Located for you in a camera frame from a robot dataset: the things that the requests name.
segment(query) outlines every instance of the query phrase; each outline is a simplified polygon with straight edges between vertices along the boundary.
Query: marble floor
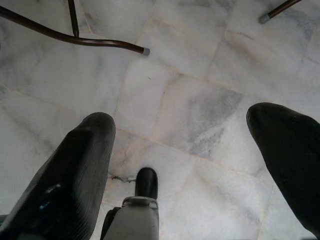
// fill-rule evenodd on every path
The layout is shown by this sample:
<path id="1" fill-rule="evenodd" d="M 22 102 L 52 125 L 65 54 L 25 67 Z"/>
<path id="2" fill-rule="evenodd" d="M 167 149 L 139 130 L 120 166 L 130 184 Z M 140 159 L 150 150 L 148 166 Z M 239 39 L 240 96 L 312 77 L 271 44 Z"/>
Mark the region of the marble floor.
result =
<path id="1" fill-rule="evenodd" d="M 269 175 L 249 106 L 286 105 L 320 121 L 320 3 L 265 25 L 282 0 L 76 0 L 81 37 L 151 48 L 148 57 L 76 46 L 0 18 L 0 214 L 8 214 L 68 131 L 93 112 L 117 127 L 100 214 L 159 178 L 161 240 L 312 237 Z M 71 34 L 66 0 L 1 5 Z"/>

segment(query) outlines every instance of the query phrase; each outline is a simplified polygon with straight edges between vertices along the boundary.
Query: white marble tile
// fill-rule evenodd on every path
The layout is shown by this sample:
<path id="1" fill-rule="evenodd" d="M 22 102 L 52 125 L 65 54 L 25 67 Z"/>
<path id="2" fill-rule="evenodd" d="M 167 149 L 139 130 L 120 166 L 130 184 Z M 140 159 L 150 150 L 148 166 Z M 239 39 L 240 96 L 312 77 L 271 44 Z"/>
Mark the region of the white marble tile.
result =
<path id="1" fill-rule="evenodd" d="M 278 0 L 238 1 L 227 30 L 254 39 L 280 57 L 288 59 L 282 65 L 297 67 L 316 27 L 314 12 L 319 12 L 320 8 L 312 2 L 304 1 L 266 24 L 258 22 L 261 15 L 279 4 Z"/>
<path id="2" fill-rule="evenodd" d="M 154 14 L 214 55 L 236 0 L 159 0 Z"/>
<path id="3" fill-rule="evenodd" d="M 306 57 L 320 64 L 320 26 L 313 32 Z"/>
<path id="4" fill-rule="evenodd" d="M 71 110 L 0 88 L 0 214 L 8 214 L 65 135 L 82 118 Z"/>
<path id="5" fill-rule="evenodd" d="M 113 115 L 132 57 L 140 56 L 118 48 L 57 43 L 19 90 L 83 115 Z"/>
<path id="6" fill-rule="evenodd" d="M 151 49 L 148 60 L 179 73 L 202 78 L 212 55 L 191 37 L 166 23 L 166 16 L 155 11 L 144 28 L 138 44 Z"/>
<path id="7" fill-rule="evenodd" d="M 278 187 L 274 188 L 259 240 L 316 239 L 298 221 Z"/>
<path id="8" fill-rule="evenodd" d="M 160 238 L 257 239 L 273 189 L 270 178 L 261 183 L 266 182 L 198 161 Z"/>
<path id="9" fill-rule="evenodd" d="M 84 34 L 92 33 L 90 26 L 88 24 L 88 21 L 85 16 L 84 9 L 80 3 L 80 0 L 74 0 L 74 6 L 75 6 L 75 12 L 76 12 L 76 19 L 78 21 L 79 36 L 82 38 L 85 38 L 85 36 L 83 36 Z M 71 22 L 69 24 L 69 31 L 71 31 L 69 34 L 73 35 Z"/>
<path id="10" fill-rule="evenodd" d="M 65 1 L 3 0 L 1 6 L 49 28 L 71 32 Z M 14 89 L 43 58 L 57 40 L 0 18 L 0 83 Z"/>
<path id="11" fill-rule="evenodd" d="M 160 231 L 168 213 L 175 205 L 196 158 L 177 149 L 159 145 L 117 129 L 109 173 L 113 176 L 135 177 L 143 167 L 155 169 L 158 175 Z M 103 201 L 121 206 L 125 197 L 135 193 L 135 183 L 108 179 Z"/>
<path id="12" fill-rule="evenodd" d="M 290 8 L 260 24 L 259 16 L 278 4 L 262 0 L 237 2 L 208 72 L 209 81 L 248 95 L 286 102 L 286 91 L 295 82 L 316 28 L 317 21 L 309 17 L 309 9 L 318 7 L 305 1 L 301 4 L 307 7 Z"/>
<path id="13" fill-rule="evenodd" d="M 320 63 L 305 58 L 291 87 L 287 90 L 286 106 L 320 121 Z"/>
<path id="14" fill-rule="evenodd" d="M 117 103 L 116 126 L 138 135 L 152 135 L 165 89 L 176 75 L 147 59 L 133 61 Z"/>
<path id="15" fill-rule="evenodd" d="M 255 175 L 264 162 L 247 128 L 246 113 L 261 101 L 181 75 L 165 88 L 152 137 Z"/>
<path id="16" fill-rule="evenodd" d="M 135 43 L 156 0 L 80 0 L 93 33 Z"/>
<path id="17" fill-rule="evenodd" d="M 292 85 L 299 69 L 294 62 L 246 35 L 227 32 L 208 80 L 250 96 L 283 102 L 283 92 Z"/>

